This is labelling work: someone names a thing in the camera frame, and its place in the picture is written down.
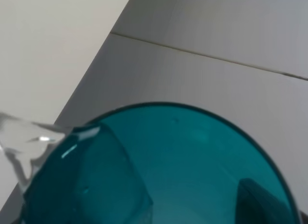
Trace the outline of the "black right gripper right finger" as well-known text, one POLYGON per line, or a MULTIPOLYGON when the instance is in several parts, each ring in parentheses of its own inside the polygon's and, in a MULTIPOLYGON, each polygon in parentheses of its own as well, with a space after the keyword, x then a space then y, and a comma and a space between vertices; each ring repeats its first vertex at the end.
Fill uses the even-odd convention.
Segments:
POLYGON ((241 179, 237 187, 237 224, 298 224, 300 218, 273 194, 252 179, 241 179))

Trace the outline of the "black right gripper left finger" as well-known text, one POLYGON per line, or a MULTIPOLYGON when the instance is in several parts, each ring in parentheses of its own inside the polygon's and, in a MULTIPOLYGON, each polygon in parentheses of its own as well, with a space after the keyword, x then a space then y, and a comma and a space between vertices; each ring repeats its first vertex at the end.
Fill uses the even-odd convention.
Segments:
POLYGON ((150 224, 153 201, 114 132, 75 129, 24 194, 26 224, 150 224))

